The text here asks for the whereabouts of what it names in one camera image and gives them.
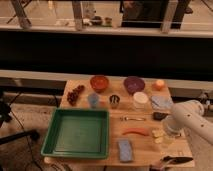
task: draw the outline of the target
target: bowl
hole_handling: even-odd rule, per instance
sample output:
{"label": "bowl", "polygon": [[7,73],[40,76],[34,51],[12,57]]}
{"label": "bowl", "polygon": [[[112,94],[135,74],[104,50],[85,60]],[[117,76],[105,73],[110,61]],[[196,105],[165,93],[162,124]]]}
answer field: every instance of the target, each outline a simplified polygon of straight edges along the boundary
{"label": "bowl", "polygon": [[90,79],[90,85],[96,93],[101,93],[109,86],[109,80],[104,75],[95,75]]}
{"label": "bowl", "polygon": [[92,18],[92,20],[90,20],[90,22],[94,26],[100,26],[100,25],[102,25],[103,20],[100,16],[95,16],[95,17]]}
{"label": "bowl", "polygon": [[129,76],[124,80],[124,87],[126,88],[126,91],[133,95],[134,93],[138,91],[143,91],[145,88],[145,82],[143,79],[137,77],[137,76]]}

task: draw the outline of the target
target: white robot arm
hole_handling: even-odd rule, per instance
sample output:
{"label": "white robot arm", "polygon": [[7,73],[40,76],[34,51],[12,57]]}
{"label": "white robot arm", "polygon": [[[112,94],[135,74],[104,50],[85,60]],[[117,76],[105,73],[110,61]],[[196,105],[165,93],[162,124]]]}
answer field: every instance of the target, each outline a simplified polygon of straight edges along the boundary
{"label": "white robot arm", "polygon": [[188,127],[213,145],[213,123],[202,117],[203,105],[196,100],[176,103],[162,122],[168,135],[177,135],[183,127]]}

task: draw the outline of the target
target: carrot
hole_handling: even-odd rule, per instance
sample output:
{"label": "carrot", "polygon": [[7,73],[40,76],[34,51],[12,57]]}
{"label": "carrot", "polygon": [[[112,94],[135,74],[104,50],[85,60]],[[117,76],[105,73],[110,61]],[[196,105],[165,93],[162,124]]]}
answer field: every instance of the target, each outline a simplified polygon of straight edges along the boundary
{"label": "carrot", "polygon": [[140,135],[148,136],[149,135],[149,130],[146,129],[146,128],[127,128],[126,130],[124,130],[124,132],[122,134],[123,135],[126,135],[126,134],[140,134]]}

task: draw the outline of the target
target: white container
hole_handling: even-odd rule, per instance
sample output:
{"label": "white container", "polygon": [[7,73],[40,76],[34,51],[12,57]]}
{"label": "white container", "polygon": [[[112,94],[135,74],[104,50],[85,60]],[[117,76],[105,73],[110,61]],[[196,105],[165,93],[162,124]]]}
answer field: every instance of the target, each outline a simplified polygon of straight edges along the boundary
{"label": "white container", "polygon": [[147,105],[149,98],[143,92],[136,92],[133,95],[133,105],[136,109],[143,109]]}

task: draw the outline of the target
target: tray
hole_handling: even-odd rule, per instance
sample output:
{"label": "tray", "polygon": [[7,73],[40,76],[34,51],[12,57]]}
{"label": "tray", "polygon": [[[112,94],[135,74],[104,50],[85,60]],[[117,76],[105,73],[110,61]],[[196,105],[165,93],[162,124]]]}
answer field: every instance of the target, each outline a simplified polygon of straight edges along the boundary
{"label": "tray", "polygon": [[98,109],[54,111],[41,154],[50,157],[105,159],[109,148],[109,113]]}

